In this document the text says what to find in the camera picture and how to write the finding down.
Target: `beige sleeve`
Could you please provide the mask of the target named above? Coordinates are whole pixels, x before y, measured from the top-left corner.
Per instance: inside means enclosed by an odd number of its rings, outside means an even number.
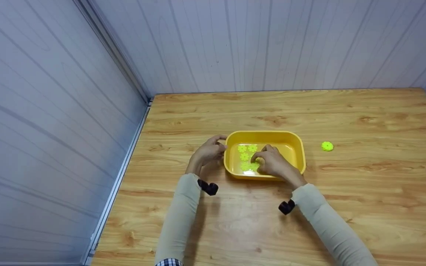
[[[292,200],[313,226],[337,265],[377,265],[369,249],[314,185],[306,184],[296,189]]]
[[[186,242],[200,200],[198,178],[195,174],[185,174],[180,178],[160,232],[155,264],[172,258],[183,261]]]

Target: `yellow plastic tray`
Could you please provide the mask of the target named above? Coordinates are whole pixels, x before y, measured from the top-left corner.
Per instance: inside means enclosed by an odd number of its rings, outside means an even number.
[[[257,145],[257,151],[262,150],[266,144],[279,149],[282,156],[303,174],[305,171],[305,153],[303,143],[299,136],[288,131],[235,131],[226,139],[228,148],[224,153],[224,166],[235,178],[247,180],[279,180],[272,175],[262,175],[256,171],[241,170],[241,159],[238,146]]]

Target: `plaid shirt cuff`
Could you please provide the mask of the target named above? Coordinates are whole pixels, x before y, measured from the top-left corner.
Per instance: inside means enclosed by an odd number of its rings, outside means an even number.
[[[164,259],[155,266],[183,266],[183,264],[178,259]]]

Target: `black wrist strap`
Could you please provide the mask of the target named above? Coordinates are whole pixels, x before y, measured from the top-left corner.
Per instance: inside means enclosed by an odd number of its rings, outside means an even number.
[[[197,182],[198,185],[202,188],[202,190],[210,196],[216,195],[216,192],[218,192],[219,187],[215,183],[208,184],[207,182],[200,179]]]

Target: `hand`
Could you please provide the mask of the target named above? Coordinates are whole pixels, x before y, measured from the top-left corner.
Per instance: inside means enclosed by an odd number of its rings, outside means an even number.
[[[206,165],[212,160],[220,159],[226,150],[226,145],[219,143],[219,140],[226,140],[226,136],[216,135],[203,143],[203,145],[201,145],[191,156],[185,173],[194,173],[196,175],[200,175],[202,166]]]
[[[259,172],[280,177],[291,185],[293,189],[297,189],[307,183],[300,171],[292,166],[276,147],[267,144],[262,148],[262,151],[254,153],[251,162],[256,161],[256,158],[263,159],[260,162]]]

